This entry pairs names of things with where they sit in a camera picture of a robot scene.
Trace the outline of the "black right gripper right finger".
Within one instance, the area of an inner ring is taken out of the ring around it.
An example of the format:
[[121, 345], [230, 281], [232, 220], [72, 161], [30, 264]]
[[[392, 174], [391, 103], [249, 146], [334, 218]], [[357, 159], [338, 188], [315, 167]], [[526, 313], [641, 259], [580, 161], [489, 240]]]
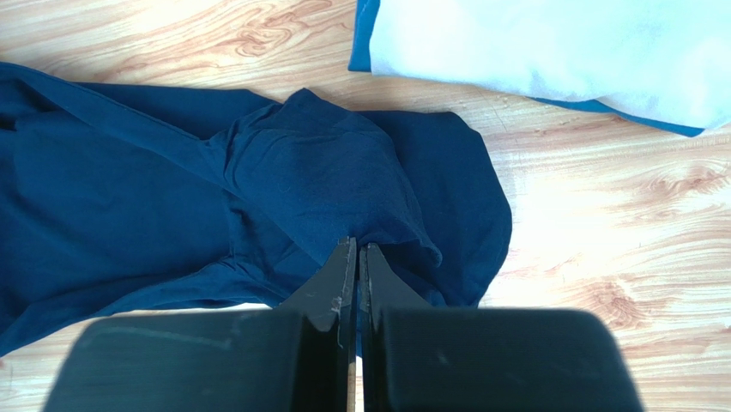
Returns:
[[370, 244], [359, 253], [368, 411], [639, 411], [619, 347], [590, 312], [448, 308]]

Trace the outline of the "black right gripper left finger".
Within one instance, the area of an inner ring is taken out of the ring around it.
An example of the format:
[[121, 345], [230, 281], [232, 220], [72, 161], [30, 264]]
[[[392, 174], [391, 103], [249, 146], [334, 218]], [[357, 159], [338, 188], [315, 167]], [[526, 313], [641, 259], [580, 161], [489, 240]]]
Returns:
[[74, 344], [48, 411], [352, 411], [357, 244], [273, 309], [106, 318]]

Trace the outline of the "navy t shirt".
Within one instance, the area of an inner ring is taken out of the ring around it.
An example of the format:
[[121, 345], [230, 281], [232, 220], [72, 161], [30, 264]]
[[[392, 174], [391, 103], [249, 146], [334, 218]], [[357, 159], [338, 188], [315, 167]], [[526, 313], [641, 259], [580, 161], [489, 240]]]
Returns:
[[1, 66], [3, 354], [120, 312], [277, 306], [346, 237], [431, 304], [476, 306], [511, 232], [452, 112]]

